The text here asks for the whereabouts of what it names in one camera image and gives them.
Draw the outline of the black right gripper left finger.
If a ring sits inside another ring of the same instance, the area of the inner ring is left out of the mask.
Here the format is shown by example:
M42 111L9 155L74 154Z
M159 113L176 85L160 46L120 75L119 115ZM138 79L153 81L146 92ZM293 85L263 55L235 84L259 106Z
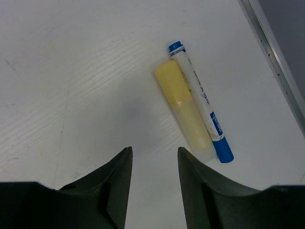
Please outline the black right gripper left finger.
M59 190L38 182L0 184L2 229L123 229L132 148Z

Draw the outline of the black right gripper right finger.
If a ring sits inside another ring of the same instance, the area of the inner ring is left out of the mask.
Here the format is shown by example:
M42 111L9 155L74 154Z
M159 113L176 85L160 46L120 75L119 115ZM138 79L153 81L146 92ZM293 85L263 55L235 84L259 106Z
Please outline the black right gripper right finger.
M305 187L257 190L239 184L178 148L178 170L189 229L303 229Z

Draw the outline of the blue capped pen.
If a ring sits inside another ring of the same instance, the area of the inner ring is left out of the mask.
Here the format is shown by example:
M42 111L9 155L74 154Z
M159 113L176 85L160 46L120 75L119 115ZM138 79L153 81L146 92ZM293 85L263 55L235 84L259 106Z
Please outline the blue capped pen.
M213 146L215 147L219 161L221 163L232 162L234 160L233 153L184 45L180 41L177 41L172 43L168 49L171 58L177 62L187 82Z

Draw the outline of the yellow marker with blue cap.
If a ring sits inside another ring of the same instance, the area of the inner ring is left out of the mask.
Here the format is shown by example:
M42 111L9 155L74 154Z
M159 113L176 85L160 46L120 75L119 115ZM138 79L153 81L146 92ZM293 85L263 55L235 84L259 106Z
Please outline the yellow marker with blue cap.
M154 74L193 155L202 163L214 159L215 148L177 62L161 64Z

